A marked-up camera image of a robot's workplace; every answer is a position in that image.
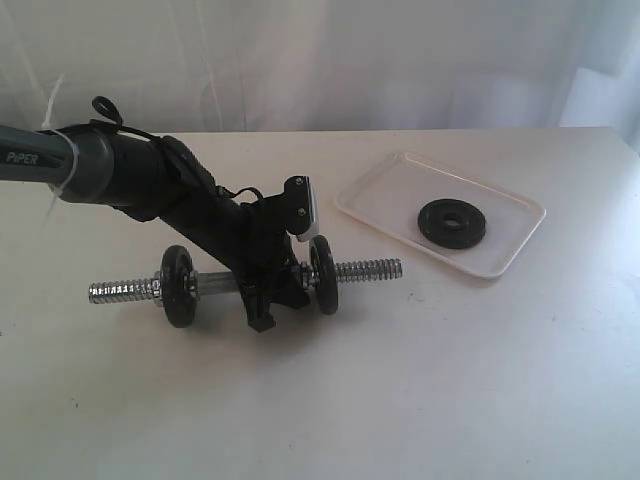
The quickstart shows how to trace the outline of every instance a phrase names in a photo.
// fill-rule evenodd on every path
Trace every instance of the white backdrop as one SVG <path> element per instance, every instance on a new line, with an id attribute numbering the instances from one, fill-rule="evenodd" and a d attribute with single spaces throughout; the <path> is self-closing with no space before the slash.
<path id="1" fill-rule="evenodd" d="M 151 131 L 611 125 L 640 148 L 638 0 L 0 0 L 0 123 Z"/>

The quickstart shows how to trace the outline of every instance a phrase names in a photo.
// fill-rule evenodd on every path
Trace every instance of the table surface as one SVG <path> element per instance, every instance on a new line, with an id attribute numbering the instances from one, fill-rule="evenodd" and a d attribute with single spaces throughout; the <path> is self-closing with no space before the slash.
<path id="1" fill-rule="evenodd" d="M 640 471 L 640 162 L 609 129 L 180 134 L 219 183 L 311 176 L 334 257 L 398 257 L 333 317 L 237 295 L 175 330 L 151 302 L 93 306 L 91 281 L 152 274 L 187 246 L 159 221 L 0 185 L 2 478 L 630 479 Z M 466 276 L 337 211 L 413 151 L 539 201 L 498 281 Z M 306 246 L 296 251 L 307 257 Z"/>

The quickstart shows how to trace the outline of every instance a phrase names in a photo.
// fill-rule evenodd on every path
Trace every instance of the white table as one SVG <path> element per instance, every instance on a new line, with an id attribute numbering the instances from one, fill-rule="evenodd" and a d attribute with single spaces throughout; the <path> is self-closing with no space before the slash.
<path id="1" fill-rule="evenodd" d="M 237 295 L 175 330 L 91 281 L 150 275 L 187 246 L 159 221 L 0 185 L 3 479 L 631 479 L 640 472 L 640 162 L 608 129 L 185 134 L 236 189 L 310 175 L 337 260 L 399 257 L 337 315 Z M 547 218 L 483 282 L 339 213 L 332 198 L 410 150 L 538 200 Z M 297 245 L 306 258 L 306 246 Z"/>

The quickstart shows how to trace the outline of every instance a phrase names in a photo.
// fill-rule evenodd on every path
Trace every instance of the black weight plate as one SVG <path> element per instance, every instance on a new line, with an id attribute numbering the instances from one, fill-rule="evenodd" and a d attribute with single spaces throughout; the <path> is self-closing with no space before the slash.
<path id="1" fill-rule="evenodd" d="M 309 241 L 309 261 L 318 272 L 315 289 L 320 311 L 325 315 L 333 315 L 338 310 L 338 279 L 329 242 L 322 235 Z"/>
<path id="2" fill-rule="evenodd" d="M 418 215 L 418 227 L 427 240 L 456 250 L 480 243 L 486 233 L 486 225 L 487 221 L 478 208 L 451 198 L 428 203 Z"/>
<path id="3" fill-rule="evenodd" d="M 176 328 L 188 327 L 195 318 L 197 302 L 189 292 L 191 256 L 186 248 L 173 245 L 164 252 L 161 268 L 162 306 L 167 319 Z"/>

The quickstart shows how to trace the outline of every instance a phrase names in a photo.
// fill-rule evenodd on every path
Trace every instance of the plastic tray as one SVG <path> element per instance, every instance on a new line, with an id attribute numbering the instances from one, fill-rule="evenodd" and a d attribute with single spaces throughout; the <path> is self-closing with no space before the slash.
<path id="1" fill-rule="evenodd" d="M 418 213 L 427 203 L 456 198 L 478 207 L 487 232 L 475 247 L 450 250 L 424 238 Z M 340 210 L 427 255 L 481 278 L 497 278 L 545 217 L 537 202 L 402 152 L 376 165 L 336 197 Z"/>

